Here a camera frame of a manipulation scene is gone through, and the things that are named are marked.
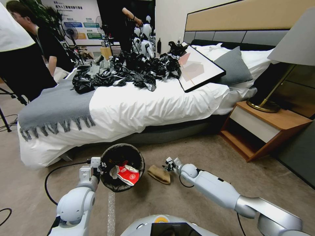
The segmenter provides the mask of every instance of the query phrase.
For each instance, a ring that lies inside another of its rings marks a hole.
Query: hand
[[[138,26],[142,26],[143,25],[142,20],[140,20],[138,18],[135,19],[135,22],[137,23]]]

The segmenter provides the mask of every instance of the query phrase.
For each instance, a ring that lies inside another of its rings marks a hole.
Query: white shirt
[[[0,52],[26,48],[35,42],[0,3]]]

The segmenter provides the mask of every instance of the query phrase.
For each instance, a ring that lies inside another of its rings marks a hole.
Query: trash can
[[[144,173],[144,159],[139,150],[130,144],[121,143],[109,147],[101,156],[101,162],[106,164],[106,170],[100,179],[113,192],[123,192],[133,187],[122,182],[119,178],[113,179],[109,175],[114,166],[121,166],[123,163],[132,166],[139,171],[139,179]]]

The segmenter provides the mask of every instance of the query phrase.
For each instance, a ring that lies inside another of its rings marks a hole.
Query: red paper bag
[[[139,171],[135,168],[128,165],[118,168],[119,172],[117,173],[117,176],[126,184],[133,186],[139,180]]]

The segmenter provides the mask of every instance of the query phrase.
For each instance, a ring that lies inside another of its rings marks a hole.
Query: nightstand
[[[246,101],[236,103],[220,131],[247,162],[266,156],[312,120],[289,110],[277,113],[255,110]]]

